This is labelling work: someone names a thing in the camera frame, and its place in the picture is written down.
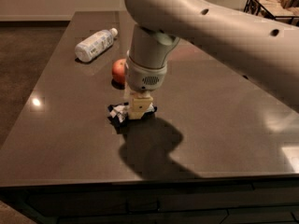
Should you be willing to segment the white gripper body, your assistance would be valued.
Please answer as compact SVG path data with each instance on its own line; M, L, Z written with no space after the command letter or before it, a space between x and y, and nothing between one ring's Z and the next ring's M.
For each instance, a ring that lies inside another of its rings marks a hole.
M132 91L145 92L159 89L167 72L167 64L161 68L148 68L139 65L127 55L125 81Z

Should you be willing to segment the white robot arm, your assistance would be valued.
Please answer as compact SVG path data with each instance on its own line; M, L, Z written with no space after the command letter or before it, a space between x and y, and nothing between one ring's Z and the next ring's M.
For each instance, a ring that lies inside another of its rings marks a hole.
M124 0L135 28L125 68L131 90L154 91L182 38L299 112L299 28L205 0Z

